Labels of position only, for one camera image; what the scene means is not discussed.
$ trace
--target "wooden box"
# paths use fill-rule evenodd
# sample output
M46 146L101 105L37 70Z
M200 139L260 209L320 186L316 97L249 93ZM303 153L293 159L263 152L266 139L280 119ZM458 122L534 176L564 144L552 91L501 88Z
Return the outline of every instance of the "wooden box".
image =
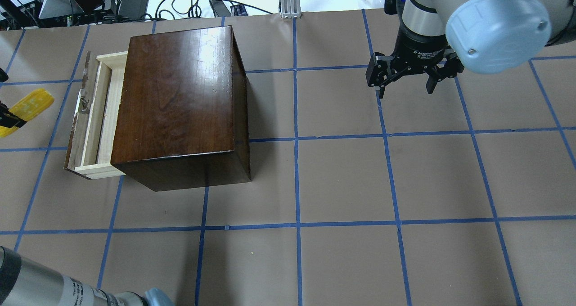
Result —
M65 168L154 191L250 181L246 76L231 27L88 54Z

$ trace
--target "black rubber ring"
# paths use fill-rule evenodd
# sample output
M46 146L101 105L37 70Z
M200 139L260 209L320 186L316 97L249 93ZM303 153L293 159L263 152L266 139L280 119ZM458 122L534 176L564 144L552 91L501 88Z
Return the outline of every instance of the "black rubber ring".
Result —
M416 0L410 0L410 2L412 2L412 4L413 4L416 8L418 8L418 9L420 9L420 10L422 10L422 11L426 11L427 13L434 13L434 14L437 14L437 13L438 13L438 12L436 12L436 9L423 6L422 4L418 3Z
M4 260L0 267L0 305L2 305L16 285L22 268L22 257L10 249L0 248L4 250Z

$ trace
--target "table surface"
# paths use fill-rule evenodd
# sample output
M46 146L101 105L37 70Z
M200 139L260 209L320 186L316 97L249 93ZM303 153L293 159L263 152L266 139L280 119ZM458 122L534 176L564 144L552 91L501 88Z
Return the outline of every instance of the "table surface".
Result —
M154 193L63 170L87 50L220 25L251 85L253 182ZM0 244L178 305L575 304L576 45L380 101L366 64L397 28L366 10L3 31L2 102L56 101L0 139Z

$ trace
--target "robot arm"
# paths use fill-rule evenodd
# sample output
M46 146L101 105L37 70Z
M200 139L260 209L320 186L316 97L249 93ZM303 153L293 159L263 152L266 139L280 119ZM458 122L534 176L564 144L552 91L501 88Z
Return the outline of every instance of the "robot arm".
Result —
M464 67L499 73L576 39L575 0L387 0L385 12L399 16L400 28L391 56L374 53L366 72L380 98L403 76L428 74L432 93Z

